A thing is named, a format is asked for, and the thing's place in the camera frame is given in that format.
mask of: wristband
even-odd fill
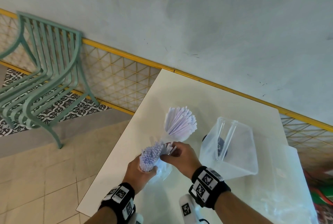
[[[193,185],[189,188],[189,193],[201,207],[214,209],[220,194],[231,192],[224,179],[216,171],[206,166],[199,167],[191,180]]]
[[[134,195],[134,189],[130,184],[121,183],[104,197],[98,210],[110,207],[117,216],[117,224],[126,224],[135,213]]]

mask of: green chair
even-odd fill
[[[18,12],[17,15],[19,18],[17,39],[6,51],[0,53],[0,59],[14,52],[21,44],[35,64],[36,70],[0,89],[0,115],[11,128],[15,126],[13,122],[28,129],[45,128],[52,134],[60,149],[63,145],[52,126],[88,95],[96,105],[99,105],[82,69],[80,59],[82,34],[31,14]],[[25,29],[30,36],[28,40],[24,37]],[[39,114],[75,89],[79,78],[85,86],[85,93],[49,124],[42,122],[38,118]]]

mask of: wall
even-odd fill
[[[0,0],[0,7],[333,124],[333,0]]]

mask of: tabletop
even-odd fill
[[[254,139],[269,139],[287,145],[287,140],[277,109],[181,76],[161,70],[144,100],[135,112],[114,149],[105,161],[94,182],[83,197],[77,211],[92,216],[102,198],[111,188],[121,183],[127,164],[160,139],[165,115],[170,107],[188,106],[197,119],[198,129],[185,141],[197,154],[203,136],[216,123],[218,117],[226,117],[249,125]],[[244,197],[244,178],[227,181],[233,193]],[[143,215],[144,223],[183,224],[179,198],[188,193],[191,181],[173,168],[164,181],[149,183],[134,203],[136,211]],[[219,218],[211,209],[202,209],[201,214],[210,223]]]

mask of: hand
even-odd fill
[[[189,144],[174,142],[173,146],[177,146],[175,151],[169,156],[161,155],[160,159],[172,164],[184,176],[192,179],[193,173],[202,166],[197,155]]]
[[[151,171],[144,172],[140,169],[138,155],[133,161],[131,161],[127,166],[127,171],[123,179],[123,183],[130,184],[134,191],[135,195],[141,191],[147,182],[156,175],[157,167],[155,166]]]

